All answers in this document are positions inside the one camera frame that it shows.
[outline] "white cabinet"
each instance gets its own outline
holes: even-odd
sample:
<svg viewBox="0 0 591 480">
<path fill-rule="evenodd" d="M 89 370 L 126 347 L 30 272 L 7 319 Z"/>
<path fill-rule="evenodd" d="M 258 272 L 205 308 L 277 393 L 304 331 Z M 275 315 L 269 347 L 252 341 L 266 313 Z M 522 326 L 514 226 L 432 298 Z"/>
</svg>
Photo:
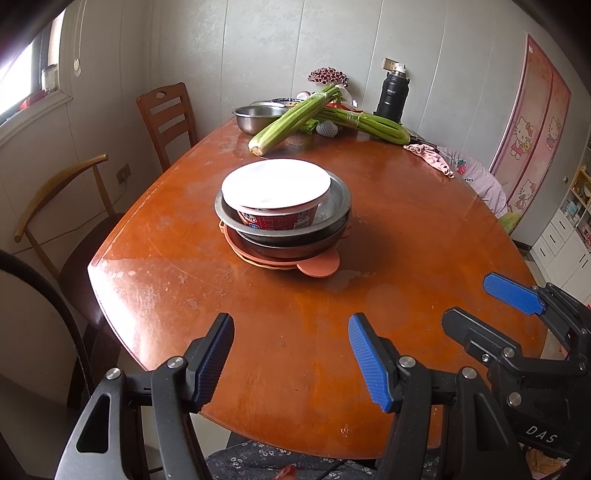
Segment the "white cabinet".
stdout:
<svg viewBox="0 0 591 480">
<path fill-rule="evenodd" d="M 591 256 L 585 255 L 580 266 L 564 284 L 563 290 L 571 294 L 578 301 L 585 301 L 591 295 Z"/>
<path fill-rule="evenodd" d="M 574 226 L 566 218 L 566 215 L 562 213 L 562 210 L 558 210 L 552 221 L 550 222 L 556 228 L 556 231 L 565 242 L 569 239 L 570 234 L 573 233 Z"/>
<path fill-rule="evenodd" d="M 587 248 L 575 232 L 569 237 L 546 270 L 554 279 L 556 286 L 562 288 L 587 258 L 589 258 Z"/>
<path fill-rule="evenodd" d="M 535 254 L 535 256 L 538 258 L 538 260 L 544 268 L 548 267 L 548 265 L 550 265 L 550 262 L 552 262 L 552 259 L 554 258 L 552 250 L 550 250 L 550 247 L 548 247 L 546 240 L 544 240 L 542 237 L 538 238 L 538 241 L 534 244 L 531 250 L 532 255 Z"/>
<path fill-rule="evenodd" d="M 560 249 L 564 245 L 564 240 L 558 234 L 556 228 L 554 227 L 554 225 L 552 225 L 552 223 L 548 224 L 548 226 L 544 230 L 544 233 L 542 233 L 542 238 L 546 240 L 546 244 L 550 247 L 552 253 L 554 255 L 558 255 L 558 252 L 560 252 Z"/>
</svg>

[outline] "black cable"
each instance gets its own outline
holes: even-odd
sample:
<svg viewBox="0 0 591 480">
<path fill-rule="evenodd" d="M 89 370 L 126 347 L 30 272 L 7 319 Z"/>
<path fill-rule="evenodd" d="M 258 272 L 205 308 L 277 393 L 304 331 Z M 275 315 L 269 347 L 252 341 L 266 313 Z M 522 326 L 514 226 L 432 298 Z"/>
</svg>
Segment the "black cable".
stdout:
<svg viewBox="0 0 591 480">
<path fill-rule="evenodd" d="M 341 465 L 343 465 L 346 461 L 347 460 L 338 460 L 337 462 L 333 463 L 331 465 L 331 467 L 326 472 L 321 473 L 314 480 L 322 480 L 326 475 L 328 475 L 331 472 L 334 472 L 338 467 L 340 467 Z"/>
<path fill-rule="evenodd" d="M 57 313 L 60 314 L 76 347 L 78 360 L 82 367 L 84 383 L 86 384 L 86 391 L 88 392 L 88 398 L 90 398 L 95 390 L 95 383 L 92 380 L 92 370 L 90 369 L 90 360 L 86 353 L 82 336 L 78 331 L 74 317 L 66 305 L 66 302 L 64 302 L 56 289 L 39 272 L 31 268 L 30 265 L 22 261 L 20 258 L 9 254 L 2 249 L 0 249 L 0 270 L 19 278 L 24 283 L 37 290 L 49 303 L 51 303 L 51 305 L 57 310 Z"/>
</svg>

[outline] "wall switch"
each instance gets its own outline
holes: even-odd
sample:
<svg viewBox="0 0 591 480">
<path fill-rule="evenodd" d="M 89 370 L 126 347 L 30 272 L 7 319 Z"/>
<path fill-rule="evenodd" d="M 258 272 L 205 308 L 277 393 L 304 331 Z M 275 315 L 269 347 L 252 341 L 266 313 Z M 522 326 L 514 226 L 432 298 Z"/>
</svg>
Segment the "wall switch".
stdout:
<svg viewBox="0 0 591 480">
<path fill-rule="evenodd" d="M 384 70 L 388 70 L 389 72 L 394 70 L 394 67 L 396 66 L 397 62 L 390 60 L 390 59 L 384 59 L 384 63 L 382 63 L 382 68 Z"/>
<path fill-rule="evenodd" d="M 119 185 L 125 182 L 129 177 L 131 177 L 131 169 L 129 168 L 129 164 L 126 163 L 117 172 L 117 181 L 119 182 Z"/>
</svg>

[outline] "dark bowl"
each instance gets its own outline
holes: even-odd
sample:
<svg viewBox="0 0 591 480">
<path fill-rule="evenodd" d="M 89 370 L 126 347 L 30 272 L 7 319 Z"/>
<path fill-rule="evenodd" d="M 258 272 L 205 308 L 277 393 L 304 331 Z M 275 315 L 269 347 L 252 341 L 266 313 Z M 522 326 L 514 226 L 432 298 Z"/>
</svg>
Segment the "dark bowl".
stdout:
<svg viewBox="0 0 591 480">
<path fill-rule="evenodd" d="M 242 232 L 237 232 L 245 242 L 256 252 L 266 255 L 268 257 L 280 258 L 282 260 L 306 260 L 315 257 L 316 255 L 325 252 L 329 248 L 335 246 L 340 238 L 345 233 L 347 228 L 347 220 L 349 214 L 346 215 L 344 224 L 333 234 L 318 240 L 317 242 L 306 243 L 303 245 L 293 245 L 291 247 L 278 247 L 276 245 L 265 245 L 254 241 L 249 235 Z"/>
</svg>

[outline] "celery stalk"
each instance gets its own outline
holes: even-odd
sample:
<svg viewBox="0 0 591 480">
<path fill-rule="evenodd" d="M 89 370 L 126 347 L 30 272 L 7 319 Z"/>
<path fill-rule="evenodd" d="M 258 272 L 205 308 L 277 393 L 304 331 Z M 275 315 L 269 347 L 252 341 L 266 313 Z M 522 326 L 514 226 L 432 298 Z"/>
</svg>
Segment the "celery stalk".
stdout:
<svg viewBox="0 0 591 480">
<path fill-rule="evenodd" d="M 369 113 L 323 108 L 317 118 L 331 120 L 338 125 L 361 130 L 394 144 L 407 145 L 410 142 L 410 135 L 402 125 Z"/>
<path fill-rule="evenodd" d="M 310 118 L 317 115 L 327 103 L 339 95 L 340 90 L 334 84 L 323 87 L 319 92 L 290 108 L 281 118 L 252 137 L 248 142 L 248 149 L 259 157 L 264 155 L 298 130 Z"/>
</svg>

